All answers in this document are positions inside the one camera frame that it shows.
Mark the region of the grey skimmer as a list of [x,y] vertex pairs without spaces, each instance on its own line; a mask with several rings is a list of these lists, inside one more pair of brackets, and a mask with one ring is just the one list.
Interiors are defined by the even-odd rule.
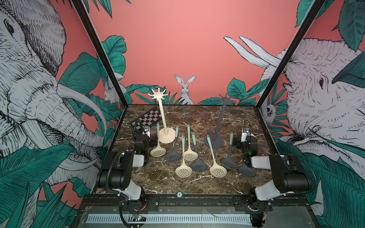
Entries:
[[246,164],[240,166],[238,170],[239,173],[246,178],[254,178],[257,175],[256,172],[252,168],[248,167]]
[[177,152],[176,147],[177,147],[177,140],[178,140],[178,132],[179,132],[179,126],[176,127],[175,129],[175,140],[174,140],[174,149],[171,153],[167,154],[165,156],[165,159],[168,162],[178,162],[181,159],[181,155]]
[[[195,138],[194,133],[192,133],[192,137],[193,137],[194,151],[196,153],[198,153],[197,152],[196,138]],[[204,173],[208,170],[208,165],[205,162],[201,161],[199,158],[197,158],[195,160],[195,162],[191,165],[191,168],[192,168],[193,172]]]
[[222,160],[222,165],[228,170],[236,170],[238,169],[238,164],[232,160],[232,144],[233,144],[233,136],[234,133],[230,133],[230,146],[229,146],[229,153],[226,159]]

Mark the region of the beige skimmer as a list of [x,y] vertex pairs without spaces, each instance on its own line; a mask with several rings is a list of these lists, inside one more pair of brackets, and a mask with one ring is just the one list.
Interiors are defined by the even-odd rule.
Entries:
[[191,149],[190,144],[190,125],[187,126],[188,132],[188,150],[182,153],[184,159],[188,161],[194,161],[198,158],[198,154]]
[[208,145],[209,145],[209,148],[210,148],[210,151],[211,151],[211,154],[212,154],[212,158],[213,158],[213,165],[209,169],[210,174],[214,177],[222,178],[222,177],[227,175],[227,170],[226,170],[225,167],[217,164],[216,159],[215,159],[215,155],[214,155],[214,152],[213,152],[213,146],[212,146],[211,138],[210,138],[209,135],[207,136],[207,142],[208,142]]
[[161,156],[165,155],[166,149],[165,148],[162,148],[160,146],[160,141],[159,141],[160,124],[157,123],[157,126],[156,127],[157,127],[157,147],[150,152],[150,155],[152,157],[161,157]]
[[[182,152],[185,152],[185,137],[182,136]],[[182,158],[182,165],[177,167],[175,173],[181,178],[189,177],[192,174],[192,168],[185,164],[185,159]]]

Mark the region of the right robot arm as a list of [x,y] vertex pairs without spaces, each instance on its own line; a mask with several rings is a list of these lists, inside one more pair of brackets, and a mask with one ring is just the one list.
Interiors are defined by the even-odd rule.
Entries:
[[272,180],[251,189],[247,197],[248,205],[253,207],[254,204],[282,195],[307,192],[312,189],[312,181],[296,155],[254,156],[252,146],[254,146],[253,139],[247,136],[242,147],[245,160],[244,165],[239,168],[240,173],[246,177],[255,177],[254,168],[266,169],[271,171]]

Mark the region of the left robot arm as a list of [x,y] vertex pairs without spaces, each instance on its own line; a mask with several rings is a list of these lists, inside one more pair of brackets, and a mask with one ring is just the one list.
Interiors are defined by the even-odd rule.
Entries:
[[133,149],[108,153],[96,178],[96,187],[124,197],[135,204],[145,205],[145,192],[132,181],[134,168],[146,166],[150,157],[150,137],[134,136]]

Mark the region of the beige utensil rack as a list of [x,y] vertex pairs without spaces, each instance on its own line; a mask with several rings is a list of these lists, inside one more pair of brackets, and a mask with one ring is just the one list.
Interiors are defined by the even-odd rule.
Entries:
[[173,128],[167,127],[164,109],[162,100],[165,99],[167,94],[165,93],[166,90],[160,91],[160,88],[158,88],[157,91],[154,91],[152,89],[153,94],[148,94],[151,96],[152,99],[156,99],[160,108],[162,122],[163,122],[163,130],[159,133],[159,142],[168,144],[174,141],[175,139],[175,130]]

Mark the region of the black white checkerboard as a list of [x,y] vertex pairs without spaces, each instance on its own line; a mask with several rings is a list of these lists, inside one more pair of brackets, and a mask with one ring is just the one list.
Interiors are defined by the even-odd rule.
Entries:
[[140,130],[142,126],[148,125],[151,127],[156,123],[160,122],[161,120],[162,120],[161,112],[157,108],[153,108],[144,113],[142,116],[135,119],[134,121],[132,121],[130,125],[132,128],[134,128],[137,122],[141,122],[141,124],[138,124],[136,127],[136,130]]

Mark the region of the small circuit board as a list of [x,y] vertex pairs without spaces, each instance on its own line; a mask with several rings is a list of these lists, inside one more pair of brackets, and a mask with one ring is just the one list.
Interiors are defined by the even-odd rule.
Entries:
[[139,214],[133,214],[131,217],[131,222],[134,222],[134,223],[146,222],[146,216],[139,215]]

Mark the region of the white vent strip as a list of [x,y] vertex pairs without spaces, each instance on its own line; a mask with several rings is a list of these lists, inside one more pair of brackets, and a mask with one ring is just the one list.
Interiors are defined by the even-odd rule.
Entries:
[[[242,224],[251,225],[249,214],[142,214],[146,216],[146,224],[172,224],[172,223],[196,223],[196,224]],[[128,224],[140,224],[131,222],[132,215],[124,215]],[[122,224],[118,214],[89,214],[86,224]]]

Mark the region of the black front rail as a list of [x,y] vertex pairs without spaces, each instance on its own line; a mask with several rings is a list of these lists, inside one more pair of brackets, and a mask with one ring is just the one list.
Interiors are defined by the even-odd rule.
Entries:
[[246,194],[183,194],[178,197],[176,194],[146,194],[137,200],[126,200],[114,194],[94,194],[87,195],[79,207],[80,211],[87,207],[111,207],[118,208],[119,202],[126,211],[134,212],[140,208],[145,211],[158,211],[163,206],[175,207],[209,207],[209,206],[233,206],[237,211],[247,211],[250,209],[272,210],[273,207],[308,207],[309,203],[304,195],[289,194],[277,197],[268,201],[260,201],[250,193]]

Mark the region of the left black frame post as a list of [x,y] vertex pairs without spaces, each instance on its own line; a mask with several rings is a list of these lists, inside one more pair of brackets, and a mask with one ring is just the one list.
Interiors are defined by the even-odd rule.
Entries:
[[79,1],[79,0],[72,0],[71,1],[73,6],[75,7],[77,13],[78,13],[78,16],[97,52],[97,55],[104,67],[104,69],[106,70],[106,73],[109,77],[109,79],[111,80],[117,94],[118,94],[118,97],[123,105],[124,108],[128,108],[129,104],[126,100],[126,98],[124,97],[124,94],[120,88],[120,84],[119,82],[117,81],[116,79],[116,76],[114,74],[114,71],[113,71],[113,68],[110,64],[110,61],[106,55],[106,52],[103,48],[103,45],[98,37],[98,34],[92,24],[92,21],[86,11],[86,8],[85,8],[85,4],[83,1]]

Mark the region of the black frame post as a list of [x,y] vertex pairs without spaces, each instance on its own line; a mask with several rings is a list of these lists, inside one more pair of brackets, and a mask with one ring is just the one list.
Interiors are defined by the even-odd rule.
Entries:
[[124,97],[124,94],[120,88],[120,84],[119,82],[117,81],[116,79],[116,76],[114,74],[114,71],[113,71],[113,68],[110,64],[110,61],[106,55],[106,52],[103,48],[103,45],[98,37],[98,34],[92,24],[92,21],[86,11],[86,8],[85,8],[85,4],[83,1],[79,1],[79,0],[72,0],[71,1],[73,6],[75,7],[77,13],[78,13],[78,16],[97,52],[97,55],[104,67],[104,69],[106,70],[106,73],[109,77],[109,79],[111,80],[117,94],[118,94],[118,97],[123,105],[124,108],[128,108],[129,104],[126,100],[126,98]]
[[299,26],[299,29],[294,36],[292,42],[290,43],[286,53],[284,54],[280,64],[276,68],[273,76],[271,77],[266,89],[264,90],[262,96],[260,97],[258,103],[256,104],[256,109],[259,109],[262,107],[265,99],[269,95],[270,91],[274,87],[276,81],[280,77],[280,75],[283,73],[285,66],[288,64],[290,58],[292,55],[296,52],[298,46],[300,45],[302,39],[308,32],[309,28],[311,27],[313,21],[315,20],[316,16],[318,15],[319,11],[321,10],[322,6],[324,5],[325,0],[315,0],[312,2],[309,10],[307,11],[307,14],[302,21],[301,25]]

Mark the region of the right black frame post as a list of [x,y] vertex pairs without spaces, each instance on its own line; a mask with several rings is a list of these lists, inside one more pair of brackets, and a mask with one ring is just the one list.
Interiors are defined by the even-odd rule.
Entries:
[[319,11],[321,10],[322,6],[324,5],[325,0],[315,0],[312,2],[309,10],[307,11],[307,14],[302,21],[301,25],[299,26],[299,29],[294,36],[292,42],[290,43],[286,53],[284,54],[280,64],[276,68],[273,76],[271,77],[266,89],[264,90],[262,96],[260,97],[258,103],[256,104],[256,109],[259,109],[262,107],[265,99],[269,95],[270,91],[274,87],[276,81],[280,77],[280,75],[283,73],[285,66],[288,64],[290,58],[292,55],[296,52],[298,46],[300,45],[302,39],[308,32],[309,28],[311,27],[313,21],[315,20],[316,16],[318,15]]

